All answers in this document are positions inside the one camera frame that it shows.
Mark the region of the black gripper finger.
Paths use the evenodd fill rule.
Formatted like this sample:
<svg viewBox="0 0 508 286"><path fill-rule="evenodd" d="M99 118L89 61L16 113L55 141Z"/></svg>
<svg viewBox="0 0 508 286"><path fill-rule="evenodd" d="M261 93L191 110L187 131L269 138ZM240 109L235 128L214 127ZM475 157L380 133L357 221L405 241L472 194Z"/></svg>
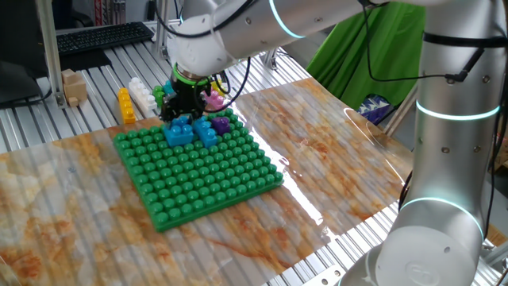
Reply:
<svg viewBox="0 0 508 286"><path fill-rule="evenodd" d="M201 116L206 108L206 103L203 101L189 102L186 107L185 114L190 117L191 120L197 120Z"/></svg>
<svg viewBox="0 0 508 286"><path fill-rule="evenodd" d="M172 122L181 115L178 99L163 99L160 111L160 120L163 122Z"/></svg>

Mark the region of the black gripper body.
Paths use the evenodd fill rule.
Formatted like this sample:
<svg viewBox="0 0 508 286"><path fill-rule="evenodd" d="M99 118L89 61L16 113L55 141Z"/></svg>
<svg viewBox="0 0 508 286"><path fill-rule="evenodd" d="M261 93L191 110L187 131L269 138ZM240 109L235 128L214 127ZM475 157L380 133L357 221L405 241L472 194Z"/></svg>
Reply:
<svg viewBox="0 0 508 286"><path fill-rule="evenodd" d="M180 80L172 80L171 87L174 94L168 99L168 108L171 111L204 111L206 100L202 93L210 94L210 85L207 82L195 86Z"/></svg>

